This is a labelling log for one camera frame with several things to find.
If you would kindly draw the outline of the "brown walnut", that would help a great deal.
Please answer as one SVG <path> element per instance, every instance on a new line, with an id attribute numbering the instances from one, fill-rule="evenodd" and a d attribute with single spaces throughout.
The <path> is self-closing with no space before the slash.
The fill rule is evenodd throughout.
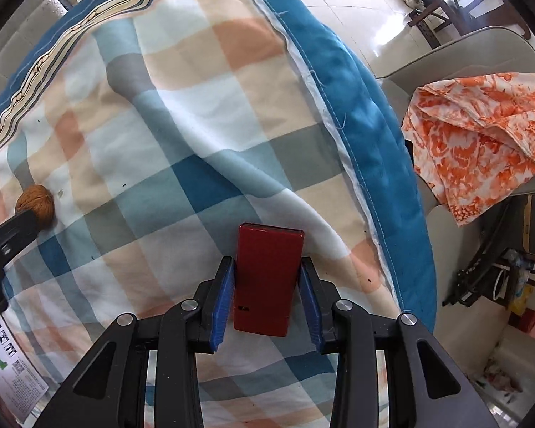
<path id="1" fill-rule="evenodd" d="M 39 230 L 49 228 L 55 218 L 53 195 L 41 184 L 30 185 L 16 201 L 15 213 L 19 214 L 23 211 L 32 211 Z"/>

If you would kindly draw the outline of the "red rectangular case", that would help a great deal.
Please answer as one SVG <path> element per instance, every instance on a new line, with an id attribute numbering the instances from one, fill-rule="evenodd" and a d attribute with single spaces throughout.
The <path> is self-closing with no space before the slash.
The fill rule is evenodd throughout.
<path id="1" fill-rule="evenodd" d="M 239 226 L 234 328 L 284 337 L 303 250 L 302 230 L 256 223 Z"/>

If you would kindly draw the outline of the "open cardboard box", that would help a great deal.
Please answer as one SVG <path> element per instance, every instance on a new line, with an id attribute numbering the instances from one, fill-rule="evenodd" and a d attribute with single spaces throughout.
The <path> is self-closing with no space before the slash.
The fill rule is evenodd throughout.
<path id="1" fill-rule="evenodd" d="M 0 396 L 5 406 L 22 424 L 35 420 L 39 401 L 49 387 L 31 364 L 0 315 Z"/>

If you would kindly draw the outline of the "plaid checkered tablecloth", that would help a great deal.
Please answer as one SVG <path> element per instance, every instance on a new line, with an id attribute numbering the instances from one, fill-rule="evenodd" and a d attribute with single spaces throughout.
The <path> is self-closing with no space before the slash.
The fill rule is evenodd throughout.
<path id="1" fill-rule="evenodd" d="M 1 324 L 53 393 L 119 314 L 157 316 L 238 250 L 302 230 L 355 304 L 434 320 L 425 215 L 380 83 L 300 0 L 84 0 L 0 94 L 0 224 L 35 184 Z"/>

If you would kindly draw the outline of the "orange white patterned cloth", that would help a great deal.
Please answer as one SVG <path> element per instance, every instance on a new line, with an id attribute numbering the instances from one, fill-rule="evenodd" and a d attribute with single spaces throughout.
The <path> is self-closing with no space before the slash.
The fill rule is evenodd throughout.
<path id="1" fill-rule="evenodd" d="M 413 144 L 417 175 L 466 225 L 535 177 L 535 73 L 420 86 L 402 132 Z"/>

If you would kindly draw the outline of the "grey quilted cushion right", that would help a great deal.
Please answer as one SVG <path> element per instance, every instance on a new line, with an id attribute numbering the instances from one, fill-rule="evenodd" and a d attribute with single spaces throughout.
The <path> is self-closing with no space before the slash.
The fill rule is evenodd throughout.
<path id="1" fill-rule="evenodd" d="M 0 95 L 42 36 L 64 15 L 58 0 L 24 0 L 0 31 Z"/>

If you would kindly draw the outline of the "dark wooden chair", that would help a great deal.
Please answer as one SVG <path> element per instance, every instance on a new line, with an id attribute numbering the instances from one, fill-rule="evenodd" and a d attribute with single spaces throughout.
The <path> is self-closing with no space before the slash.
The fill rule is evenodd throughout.
<path id="1" fill-rule="evenodd" d="M 525 40 L 531 30 L 508 0 L 473 0 L 462 6 L 457 0 L 402 0 L 411 9 L 409 27 L 417 27 L 431 49 L 440 43 L 437 34 L 453 26 L 460 36 L 486 27 L 516 26 Z"/>

